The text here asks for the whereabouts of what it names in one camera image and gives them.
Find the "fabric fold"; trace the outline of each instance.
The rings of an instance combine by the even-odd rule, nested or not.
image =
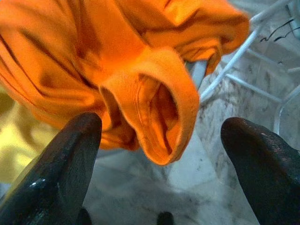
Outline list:
[[[199,106],[182,61],[207,60],[211,73],[248,27],[225,0],[1,0],[0,83],[56,128],[95,112],[101,148],[141,145],[166,165]]]

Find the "marble floor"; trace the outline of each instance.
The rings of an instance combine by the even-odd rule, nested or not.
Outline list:
[[[241,3],[244,0],[230,2],[247,7]],[[257,1],[256,8],[249,5],[250,14],[255,14],[262,2]],[[274,1],[266,0],[265,5],[271,2]],[[300,41],[292,35],[282,42],[259,41],[270,33],[274,24],[287,18],[287,12],[282,12],[276,21],[271,21],[251,49],[288,68],[299,67]],[[200,92],[231,57],[224,57],[214,74],[204,79]],[[300,83],[296,74],[287,75],[286,71],[248,53],[230,73],[279,98]],[[288,104],[281,124],[281,136],[298,149],[299,100],[300,96],[297,96]],[[174,215],[176,225],[258,225],[221,144],[220,128],[225,119],[239,116],[272,130],[276,107],[276,103],[226,78],[209,101],[201,105],[191,141],[178,162],[160,167],[151,163],[142,150],[100,153],[84,201],[93,223],[154,225],[160,212],[169,211]],[[0,186],[0,195],[7,188]]]

